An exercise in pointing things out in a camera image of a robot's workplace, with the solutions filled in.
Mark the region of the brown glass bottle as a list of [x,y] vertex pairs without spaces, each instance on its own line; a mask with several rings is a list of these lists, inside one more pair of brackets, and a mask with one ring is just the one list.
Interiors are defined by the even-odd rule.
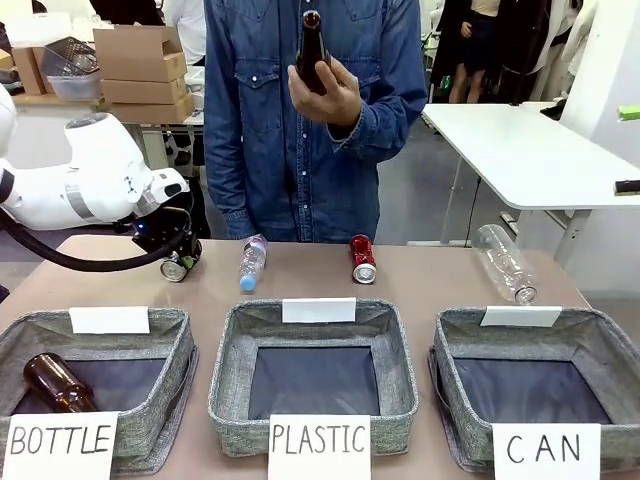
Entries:
[[311,92],[324,96],[326,88],[315,69],[320,61],[327,65],[331,62],[323,40],[321,16],[316,10],[307,10],[302,19],[302,38],[296,58],[296,70]]
[[23,368],[28,386],[56,413],[97,412],[92,389],[56,353],[32,357]]

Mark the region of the grey fabric basket plastic sign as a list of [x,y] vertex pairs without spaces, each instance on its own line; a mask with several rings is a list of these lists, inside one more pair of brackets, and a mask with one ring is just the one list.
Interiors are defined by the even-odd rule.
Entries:
[[356,299],[352,323],[284,324],[282,300],[225,320],[208,397],[222,452],[267,453],[273,414],[325,414],[368,415],[372,454],[406,453],[419,394],[396,306]]

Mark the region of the person's torso in denim shirt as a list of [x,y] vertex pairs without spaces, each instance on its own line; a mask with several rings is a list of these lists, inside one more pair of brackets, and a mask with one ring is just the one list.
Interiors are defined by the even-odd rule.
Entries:
[[345,243],[376,233],[382,162],[335,153],[327,125],[293,106],[288,66],[307,10],[319,12],[330,57],[359,89],[425,82],[419,0],[205,0],[205,96],[226,94],[238,108],[251,236]]

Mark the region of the white office table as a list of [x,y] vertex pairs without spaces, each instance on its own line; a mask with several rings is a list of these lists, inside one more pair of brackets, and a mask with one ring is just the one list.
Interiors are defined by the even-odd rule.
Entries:
[[614,184],[640,169],[542,114],[542,103],[427,104],[422,116],[508,206],[542,211],[563,236],[554,260],[565,265],[595,210],[640,209],[640,195]]

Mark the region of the flat cardboard box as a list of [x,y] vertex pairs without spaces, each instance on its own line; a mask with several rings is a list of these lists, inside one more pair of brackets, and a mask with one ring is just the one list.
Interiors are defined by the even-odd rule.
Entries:
[[187,93],[175,104],[113,104],[111,113],[123,123],[181,124],[194,111],[191,94]]
[[113,104],[171,105],[187,94],[184,78],[170,82],[103,79],[101,88],[105,99]]

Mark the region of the person's left hand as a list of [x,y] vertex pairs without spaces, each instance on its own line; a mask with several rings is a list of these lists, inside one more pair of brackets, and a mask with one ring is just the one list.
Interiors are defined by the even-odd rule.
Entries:
[[325,95],[312,92],[295,66],[288,66],[288,87],[295,110],[313,122],[352,130],[362,110],[357,77],[333,57],[329,64],[318,61],[315,72],[326,90]]

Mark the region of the paper sign reading PLASTIC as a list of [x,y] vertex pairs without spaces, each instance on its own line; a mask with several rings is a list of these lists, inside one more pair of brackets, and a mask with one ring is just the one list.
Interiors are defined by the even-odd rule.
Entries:
[[273,414],[268,480],[372,480],[368,415]]

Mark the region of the large open cardboard box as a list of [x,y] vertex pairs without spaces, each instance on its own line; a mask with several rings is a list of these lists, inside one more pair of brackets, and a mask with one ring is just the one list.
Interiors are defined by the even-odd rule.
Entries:
[[94,45],[106,80],[168,83],[187,73],[174,27],[115,25],[94,29]]

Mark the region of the grey fabric basket can sign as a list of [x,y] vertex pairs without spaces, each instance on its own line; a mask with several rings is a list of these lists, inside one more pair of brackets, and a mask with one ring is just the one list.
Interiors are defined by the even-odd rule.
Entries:
[[429,368],[450,450],[493,467],[494,423],[601,426],[605,472],[640,470],[640,349],[598,310],[563,308],[551,328],[482,327],[485,308],[436,318]]

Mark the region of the silver aluminium can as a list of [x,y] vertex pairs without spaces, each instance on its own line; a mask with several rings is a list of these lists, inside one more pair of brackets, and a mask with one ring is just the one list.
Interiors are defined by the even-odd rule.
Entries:
[[179,283],[185,279],[189,273],[189,268],[181,257],[176,252],[173,252],[161,262],[160,272],[169,282]]

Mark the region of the paper sign reading CAN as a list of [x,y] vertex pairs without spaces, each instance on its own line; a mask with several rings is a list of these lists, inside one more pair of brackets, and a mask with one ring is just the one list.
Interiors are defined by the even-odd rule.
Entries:
[[494,423],[495,480],[600,480],[601,426]]

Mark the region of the blank white card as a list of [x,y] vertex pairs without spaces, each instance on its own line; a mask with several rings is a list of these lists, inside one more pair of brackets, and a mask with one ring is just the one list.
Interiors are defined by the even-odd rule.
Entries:
[[480,325],[551,328],[562,310],[561,306],[487,306]]
[[352,323],[357,300],[341,298],[292,298],[282,300],[284,324]]
[[149,334],[146,306],[72,307],[68,310],[74,334]]

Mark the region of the paper sign reading BOTTLE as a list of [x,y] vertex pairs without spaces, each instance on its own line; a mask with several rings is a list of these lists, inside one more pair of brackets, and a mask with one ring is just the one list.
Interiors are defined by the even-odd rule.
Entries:
[[11,418],[1,480],[110,480],[119,413]]

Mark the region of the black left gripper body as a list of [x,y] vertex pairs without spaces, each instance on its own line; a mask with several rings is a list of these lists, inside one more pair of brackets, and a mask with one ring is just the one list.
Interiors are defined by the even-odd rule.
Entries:
[[184,208],[162,206],[133,222],[132,241],[147,253],[170,246],[169,253],[179,257],[199,257],[200,241],[191,225],[190,213]]

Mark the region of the person's left forearm denim sleeve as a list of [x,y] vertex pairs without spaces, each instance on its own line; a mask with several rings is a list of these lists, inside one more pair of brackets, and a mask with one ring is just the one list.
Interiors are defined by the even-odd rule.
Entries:
[[390,85],[384,81],[360,87],[361,110],[352,127],[328,124],[335,153],[369,163],[391,159],[405,146],[412,124],[427,100],[423,78]]

